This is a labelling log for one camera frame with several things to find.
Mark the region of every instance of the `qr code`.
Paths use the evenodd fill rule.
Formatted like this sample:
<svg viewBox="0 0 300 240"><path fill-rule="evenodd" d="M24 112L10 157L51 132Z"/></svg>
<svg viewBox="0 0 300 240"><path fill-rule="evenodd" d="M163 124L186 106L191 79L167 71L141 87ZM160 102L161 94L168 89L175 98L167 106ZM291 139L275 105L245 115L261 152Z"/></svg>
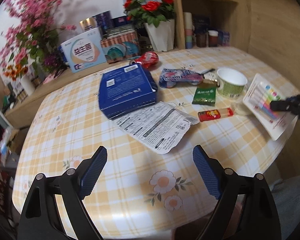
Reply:
<svg viewBox="0 0 300 240"><path fill-rule="evenodd" d="M114 79L108 80L107 81L107 87L113 86L114 85Z"/></svg>
<svg viewBox="0 0 300 240"><path fill-rule="evenodd" d="M125 67L124 68L124 71L125 73L131 71L131 70L134 70L134 69L137 69L138 68L138 65L132 65L132 66L129 66L129 67Z"/></svg>

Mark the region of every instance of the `red item on shelf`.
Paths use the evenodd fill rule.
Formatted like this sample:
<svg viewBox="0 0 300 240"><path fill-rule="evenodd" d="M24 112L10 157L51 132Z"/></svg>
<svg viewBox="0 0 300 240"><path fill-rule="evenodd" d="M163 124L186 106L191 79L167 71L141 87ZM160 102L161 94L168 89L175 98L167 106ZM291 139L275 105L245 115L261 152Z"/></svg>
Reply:
<svg viewBox="0 0 300 240"><path fill-rule="evenodd" d="M226 118L233 116L233 111L231 108L215 109L204 112L198 112L198 117L200 122L210 121L220 118Z"/></svg>
<svg viewBox="0 0 300 240"><path fill-rule="evenodd" d="M144 68L148 68L159 62L158 55L153 51L147 51L140 58L135 59L135 62L140 63Z"/></svg>

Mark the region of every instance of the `checkered tablecloth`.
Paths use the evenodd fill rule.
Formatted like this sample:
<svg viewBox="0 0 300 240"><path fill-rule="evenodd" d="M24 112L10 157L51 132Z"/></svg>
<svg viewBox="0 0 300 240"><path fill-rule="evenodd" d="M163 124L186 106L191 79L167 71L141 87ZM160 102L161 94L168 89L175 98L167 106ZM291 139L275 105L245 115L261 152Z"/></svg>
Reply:
<svg viewBox="0 0 300 240"><path fill-rule="evenodd" d="M151 71L158 82L163 68L203 72L228 66L248 79L262 74L283 94L298 90L284 77L253 56L232 47L179 50L160 54ZM115 126L99 110L101 76L111 67L73 82L48 95L28 132L17 169L13 203L21 212L36 174L61 175L90 158L99 146L108 151L108 162L84 205L104 238L136 238L176 228L214 209L193 163L192 150L200 144L210 157L240 175L263 173L280 153L293 131L290 125L272 141L254 116L233 116L191 126L180 143L158 155ZM217 95L215 107L192 105L196 87L159 88L158 100L196 116L198 111L229 107ZM75 237L61 196L60 216L69 236Z"/></svg>

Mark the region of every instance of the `small white vase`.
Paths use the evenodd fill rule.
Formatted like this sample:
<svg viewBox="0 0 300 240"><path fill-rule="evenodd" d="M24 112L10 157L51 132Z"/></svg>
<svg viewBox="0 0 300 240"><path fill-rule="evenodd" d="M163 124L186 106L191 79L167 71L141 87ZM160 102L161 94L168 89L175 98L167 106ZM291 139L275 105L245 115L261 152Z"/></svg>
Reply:
<svg viewBox="0 0 300 240"><path fill-rule="evenodd" d="M27 75L22 76L20 83L28 96L33 94L33 92L35 91L35 87Z"/></svg>
<svg viewBox="0 0 300 240"><path fill-rule="evenodd" d="M169 51L174 43L174 20L160 22L156 28L153 24L145 23L152 47L155 51Z"/></svg>

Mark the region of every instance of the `green tea bag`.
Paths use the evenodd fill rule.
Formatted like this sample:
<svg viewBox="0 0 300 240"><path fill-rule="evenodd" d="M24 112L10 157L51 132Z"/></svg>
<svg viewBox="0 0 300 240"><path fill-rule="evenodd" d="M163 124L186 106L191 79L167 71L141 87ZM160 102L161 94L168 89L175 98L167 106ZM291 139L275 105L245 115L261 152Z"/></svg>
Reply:
<svg viewBox="0 0 300 240"><path fill-rule="evenodd" d="M218 82L215 79L204 79L203 82L197 86L192 104L214 106L216 102L217 84Z"/></svg>

